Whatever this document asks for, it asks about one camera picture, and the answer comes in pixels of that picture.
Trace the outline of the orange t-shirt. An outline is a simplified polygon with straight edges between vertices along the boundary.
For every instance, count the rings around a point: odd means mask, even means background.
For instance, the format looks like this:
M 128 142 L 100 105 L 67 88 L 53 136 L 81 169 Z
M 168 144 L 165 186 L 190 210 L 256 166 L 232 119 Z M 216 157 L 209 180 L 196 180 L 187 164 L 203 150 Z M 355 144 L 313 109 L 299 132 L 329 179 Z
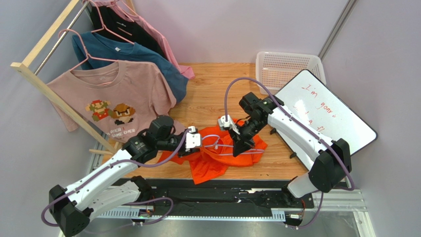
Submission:
M 253 138 L 254 148 L 233 157 L 233 141 L 228 131 L 221 131 L 218 126 L 199 130 L 202 147 L 196 153 L 179 157 L 174 155 L 167 164 L 189 165 L 195 185 L 218 178 L 231 167 L 250 167 L 260 162 L 268 145 L 257 135 Z

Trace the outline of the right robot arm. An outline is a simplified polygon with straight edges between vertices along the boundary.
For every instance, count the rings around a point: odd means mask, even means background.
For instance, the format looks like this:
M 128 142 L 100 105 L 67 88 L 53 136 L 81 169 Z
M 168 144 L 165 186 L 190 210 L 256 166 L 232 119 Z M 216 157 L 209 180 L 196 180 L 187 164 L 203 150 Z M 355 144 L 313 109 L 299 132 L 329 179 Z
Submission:
M 287 187 L 288 197 L 299 198 L 308 193 L 330 192 L 351 172 L 350 147 L 342 138 L 333 140 L 303 124 L 277 97 L 259 99 L 250 92 L 239 102 L 248 120 L 238 125 L 231 118 L 221 118 L 222 127 L 233 140 L 233 156 L 255 147 L 253 138 L 267 125 L 282 132 L 298 145 L 314 163 L 304 175 L 292 179 Z

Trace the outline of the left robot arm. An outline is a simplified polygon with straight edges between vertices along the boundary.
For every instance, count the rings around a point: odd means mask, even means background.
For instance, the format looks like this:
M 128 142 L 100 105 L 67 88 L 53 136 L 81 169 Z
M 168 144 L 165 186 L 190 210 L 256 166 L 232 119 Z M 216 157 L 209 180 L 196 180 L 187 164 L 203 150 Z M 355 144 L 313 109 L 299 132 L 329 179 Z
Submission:
M 151 188 L 142 177 L 133 177 L 111 190 L 108 187 L 139 167 L 152 168 L 147 162 L 155 158 L 158 151 L 172 151 L 174 156 L 181 156 L 201 147 L 202 138 L 194 126 L 178 135 L 173 133 L 173 127 L 171 117 L 158 116 L 98 169 L 66 187 L 51 188 L 42 221 L 59 227 L 64 236 L 73 237 L 104 212 L 120 205 L 147 201 Z

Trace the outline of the pink t-shirt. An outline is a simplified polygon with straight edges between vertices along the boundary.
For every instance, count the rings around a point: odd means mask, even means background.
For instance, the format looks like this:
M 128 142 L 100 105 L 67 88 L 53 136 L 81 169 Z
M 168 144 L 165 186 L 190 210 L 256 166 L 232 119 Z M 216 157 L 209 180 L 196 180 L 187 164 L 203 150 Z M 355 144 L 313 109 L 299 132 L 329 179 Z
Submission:
M 106 6 L 108 8 L 111 8 L 115 13 L 117 13 L 121 18 L 132 21 L 137 23 L 142 29 L 144 29 L 152 38 L 158 43 L 160 48 L 164 52 L 165 58 L 171 62 L 179 71 L 180 73 L 187 77 L 188 79 L 194 79 L 195 74 L 193 72 L 193 69 L 190 66 L 183 66 L 179 65 L 173 51 L 169 45 L 168 40 L 164 35 L 162 35 L 158 30 L 156 30 L 152 25 L 150 25 L 144 18 L 142 18 L 137 13 L 129 13 L 129 10 L 131 10 L 130 7 L 127 6 L 128 11 L 125 11 L 123 8 L 121 8 L 115 1 L 97 1 L 96 4 L 98 6 Z

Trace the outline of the mauve pixel-print t-shirt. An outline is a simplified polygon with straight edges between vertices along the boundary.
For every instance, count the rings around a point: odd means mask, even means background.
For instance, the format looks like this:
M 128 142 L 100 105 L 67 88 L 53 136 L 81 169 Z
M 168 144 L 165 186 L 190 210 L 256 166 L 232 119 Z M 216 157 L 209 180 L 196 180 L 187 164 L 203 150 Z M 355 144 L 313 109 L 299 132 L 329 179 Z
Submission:
M 127 142 L 184 99 L 188 78 L 152 62 L 116 61 L 93 70 L 67 71 L 47 86 L 84 120 Z

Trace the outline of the pink hanger on blue shirt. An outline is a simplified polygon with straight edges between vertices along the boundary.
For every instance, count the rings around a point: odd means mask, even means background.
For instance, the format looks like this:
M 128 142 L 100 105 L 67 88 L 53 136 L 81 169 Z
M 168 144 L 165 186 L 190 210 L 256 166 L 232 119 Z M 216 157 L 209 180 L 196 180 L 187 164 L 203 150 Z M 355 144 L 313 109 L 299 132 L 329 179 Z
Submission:
M 78 38 L 79 38 L 79 40 L 80 40 L 80 42 L 81 42 L 81 44 L 83 46 L 83 50 L 85 52 L 85 59 L 83 61 L 81 61 L 79 64 L 77 64 L 76 66 L 72 67 L 70 69 L 70 71 L 75 70 L 76 68 L 78 68 L 79 66 L 81 66 L 82 64 L 84 64 L 85 62 L 87 62 L 89 59 L 92 59 L 92 60 L 100 60 L 100 61 L 108 61 L 108 62 L 117 62 L 117 60 L 115 60 L 115 59 L 106 59 L 106 58 L 92 56 L 89 53 L 89 51 L 87 50 L 86 45 L 85 45 L 85 43 L 83 41 L 82 36 L 77 31 L 75 31 L 75 30 L 72 30 L 72 29 L 63 29 L 63 30 L 59 31 L 58 36 L 59 37 L 64 36 L 65 33 L 68 33 L 68 32 L 72 32 L 72 33 L 74 33 L 75 35 L 78 36 Z

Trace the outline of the blue t-shirt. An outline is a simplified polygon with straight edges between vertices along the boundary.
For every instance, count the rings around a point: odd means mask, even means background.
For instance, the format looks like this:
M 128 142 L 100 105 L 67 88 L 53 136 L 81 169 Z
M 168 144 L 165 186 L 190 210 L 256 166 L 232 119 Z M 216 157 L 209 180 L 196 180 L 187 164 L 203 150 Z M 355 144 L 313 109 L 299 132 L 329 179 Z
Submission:
M 106 59 L 125 60 L 133 62 L 151 62 L 156 64 L 164 78 L 167 80 L 176 102 L 180 103 L 187 94 L 188 78 L 167 59 L 158 53 L 138 44 L 119 42 L 108 39 L 98 33 L 85 32 L 81 34 L 89 53 L 94 57 Z M 72 46 L 79 62 L 85 59 L 83 46 L 77 35 L 72 35 Z M 81 65 L 83 70 L 92 70 L 110 65 L 111 62 L 92 60 Z

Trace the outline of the black t-shirt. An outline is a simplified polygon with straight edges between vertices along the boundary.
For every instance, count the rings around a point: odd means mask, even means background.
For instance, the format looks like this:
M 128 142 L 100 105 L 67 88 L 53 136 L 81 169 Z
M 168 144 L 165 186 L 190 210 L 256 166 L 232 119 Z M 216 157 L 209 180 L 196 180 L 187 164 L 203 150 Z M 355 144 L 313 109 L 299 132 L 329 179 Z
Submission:
M 114 41 L 125 42 L 127 39 L 136 42 L 165 58 L 158 43 L 137 23 L 121 18 L 106 6 L 92 7 L 90 18 L 98 34 Z

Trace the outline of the white plastic basket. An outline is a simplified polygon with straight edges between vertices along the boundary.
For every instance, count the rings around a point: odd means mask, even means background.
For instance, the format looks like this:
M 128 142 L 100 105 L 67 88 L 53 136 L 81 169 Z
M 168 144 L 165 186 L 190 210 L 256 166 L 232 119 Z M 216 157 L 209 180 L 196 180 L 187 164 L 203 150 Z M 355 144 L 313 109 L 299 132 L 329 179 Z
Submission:
M 276 94 L 300 71 L 307 69 L 326 83 L 321 59 L 316 55 L 261 51 L 255 60 L 255 77 L 272 94 Z

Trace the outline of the whiteboard with red writing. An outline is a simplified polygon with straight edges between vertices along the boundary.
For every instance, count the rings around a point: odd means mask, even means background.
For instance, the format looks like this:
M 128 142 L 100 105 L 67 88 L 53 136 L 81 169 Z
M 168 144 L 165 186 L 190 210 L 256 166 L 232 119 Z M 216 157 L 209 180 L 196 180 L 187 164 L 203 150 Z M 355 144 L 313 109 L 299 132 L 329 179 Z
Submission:
M 268 96 L 279 98 L 303 124 L 335 141 L 344 139 L 351 155 L 377 138 L 377 133 L 309 70 L 300 71 L 276 94 L 267 90 Z M 310 170 L 314 160 L 282 132 L 276 132 Z

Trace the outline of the metal rack rod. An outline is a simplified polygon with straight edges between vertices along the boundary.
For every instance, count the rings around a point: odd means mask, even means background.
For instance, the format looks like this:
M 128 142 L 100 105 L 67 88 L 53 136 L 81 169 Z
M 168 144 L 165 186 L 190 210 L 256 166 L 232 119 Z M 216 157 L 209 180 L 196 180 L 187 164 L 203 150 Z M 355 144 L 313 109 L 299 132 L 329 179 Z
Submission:
M 46 65 L 46 63 L 48 62 L 48 60 L 51 58 L 51 56 L 54 54 L 54 52 L 56 51 L 56 49 L 59 47 L 59 45 L 62 43 L 62 41 L 64 40 L 64 38 L 67 35 L 67 30 L 72 29 L 72 27 L 75 25 L 75 23 L 77 22 L 77 20 L 82 16 L 82 14 L 84 12 L 86 12 L 86 8 L 88 7 L 88 2 L 84 2 L 82 4 L 81 9 L 77 12 L 76 16 L 72 19 L 72 21 L 69 23 L 69 25 L 67 26 L 67 28 L 64 30 L 63 33 L 58 33 L 58 40 L 56 41 L 56 43 L 53 45 L 53 47 L 51 48 L 51 50 L 48 52 L 48 54 L 45 56 L 45 58 L 42 60 L 42 62 L 38 65 L 38 67 L 33 71 L 33 73 L 37 76 L 39 74 L 39 72 L 43 69 L 43 67 Z

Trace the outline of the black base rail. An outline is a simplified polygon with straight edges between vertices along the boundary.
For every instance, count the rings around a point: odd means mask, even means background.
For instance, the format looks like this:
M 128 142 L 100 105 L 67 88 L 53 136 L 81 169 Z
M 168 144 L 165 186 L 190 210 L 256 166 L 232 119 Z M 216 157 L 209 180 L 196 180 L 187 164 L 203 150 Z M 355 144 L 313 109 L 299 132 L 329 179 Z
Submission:
M 151 198 L 169 197 L 175 217 L 271 217 L 276 208 L 311 210 L 315 195 L 287 205 L 282 197 L 286 180 L 211 180 L 195 185 L 191 179 L 147 179 Z

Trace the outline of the aluminium mounting frame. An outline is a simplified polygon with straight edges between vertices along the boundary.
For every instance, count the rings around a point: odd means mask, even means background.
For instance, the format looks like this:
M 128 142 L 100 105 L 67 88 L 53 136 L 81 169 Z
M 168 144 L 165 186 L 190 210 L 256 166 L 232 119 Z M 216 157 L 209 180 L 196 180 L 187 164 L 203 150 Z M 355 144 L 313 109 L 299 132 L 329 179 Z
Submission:
M 108 187 L 109 190 L 117 188 L 131 178 L 121 177 L 118 181 Z M 282 188 L 284 202 L 289 205 L 297 199 L 287 197 L 286 185 Z M 272 221 L 286 224 L 289 227 L 300 228 L 306 224 L 304 215 L 311 212 L 350 212 L 358 222 L 357 231 L 362 236 L 370 235 L 371 222 L 368 217 L 367 208 L 360 190 L 345 191 L 333 189 L 329 193 L 309 193 L 315 195 L 316 207 L 311 210 L 286 210 L 276 208 L 272 211 L 271 217 L 216 217 L 216 218 L 192 218 L 172 217 L 170 212 L 174 202 L 169 197 L 151 198 L 144 202 L 136 201 L 133 204 L 124 204 L 102 213 L 96 218 L 119 218 L 129 219 L 135 224 L 146 224 L 154 220 L 193 220 L 193 221 Z

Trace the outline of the wooden clothes rack frame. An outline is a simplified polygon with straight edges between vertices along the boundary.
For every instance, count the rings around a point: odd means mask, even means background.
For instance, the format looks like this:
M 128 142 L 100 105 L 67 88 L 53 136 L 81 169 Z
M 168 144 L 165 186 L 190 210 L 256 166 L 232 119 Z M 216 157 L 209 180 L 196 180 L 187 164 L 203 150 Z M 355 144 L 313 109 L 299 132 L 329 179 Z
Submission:
M 80 6 L 84 2 L 88 2 L 89 6 L 96 6 L 96 2 L 93 0 L 71 0 L 48 30 L 44 33 L 41 39 L 31 49 L 28 55 L 23 59 L 22 62 L 11 63 L 11 68 L 18 72 L 23 78 L 25 78 L 32 86 L 34 86 L 41 94 L 43 94 L 50 102 L 57 105 L 65 114 L 73 119 L 82 129 L 84 129 L 89 135 L 91 135 L 99 144 L 101 144 L 105 150 L 93 150 L 89 151 L 93 154 L 100 155 L 113 155 L 117 152 L 118 145 L 111 145 L 100 133 L 98 133 L 93 127 L 91 127 L 81 116 L 77 114 L 64 100 L 62 100 L 55 92 L 53 92 L 39 77 L 36 76 L 33 71 L 29 69 L 29 66 L 38 57 L 41 51 L 45 48 L 47 43 L 52 37 L 58 33 L 59 28 L 62 26 L 64 21 L 69 17 L 70 13 L 75 7 Z

